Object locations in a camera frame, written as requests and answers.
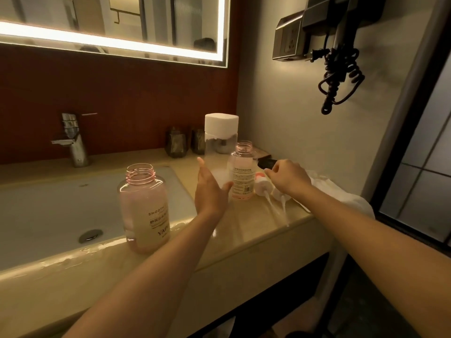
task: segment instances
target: sink drain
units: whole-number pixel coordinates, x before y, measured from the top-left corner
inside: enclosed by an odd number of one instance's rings
[[[100,229],[89,230],[78,238],[78,243],[86,243],[103,235]]]

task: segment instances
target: white tile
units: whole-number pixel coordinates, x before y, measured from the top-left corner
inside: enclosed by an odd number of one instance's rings
[[[399,220],[444,241],[451,231],[451,177],[421,172]]]
[[[451,175],[451,121],[448,122],[442,136],[440,136],[426,168]]]
[[[420,169],[401,164],[388,189],[380,212],[396,218],[419,173]]]
[[[420,123],[415,129],[402,161],[421,167],[437,139],[451,110],[451,58],[443,67],[442,73],[424,109]]]

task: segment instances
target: white sink basin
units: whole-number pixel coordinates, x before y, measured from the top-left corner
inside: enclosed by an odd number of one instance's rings
[[[196,215],[194,201],[170,167],[156,167],[166,180],[171,226]],[[114,173],[0,189],[0,270],[40,260],[124,234]],[[89,230],[103,235],[79,243]]]

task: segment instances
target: faucet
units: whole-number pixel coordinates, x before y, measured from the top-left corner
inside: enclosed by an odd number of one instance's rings
[[[82,136],[78,128],[78,121],[75,114],[62,113],[63,127],[65,137],[57,140],[52,140],[55,145],[61,145],[70,148],[70,155],[72,157],[72,164],[74,167],[86,167],[89,165],[89,159],[86,150],[83,146]]]

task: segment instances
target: person's left arm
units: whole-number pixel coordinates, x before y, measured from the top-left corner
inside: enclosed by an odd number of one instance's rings
[[[188,281],[227,208],[232,186],[227,183],[221,189],[203,160],[198,160],[198,215],[83,314],[64,338],[166,336]]]

